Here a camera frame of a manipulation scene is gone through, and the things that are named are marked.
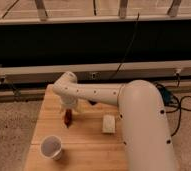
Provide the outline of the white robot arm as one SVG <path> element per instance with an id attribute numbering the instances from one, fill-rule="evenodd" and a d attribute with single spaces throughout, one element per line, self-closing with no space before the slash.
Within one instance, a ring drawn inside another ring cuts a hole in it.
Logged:
<path id="1" fill-rule="evenodd" d="M 73 72 L 65 72 L 53 92 L 65 109 L 75 108 L 79 99 L 118 107 L 128 171 L 179 171 L 164 102 L 154 84 L 80 84 Z"/>

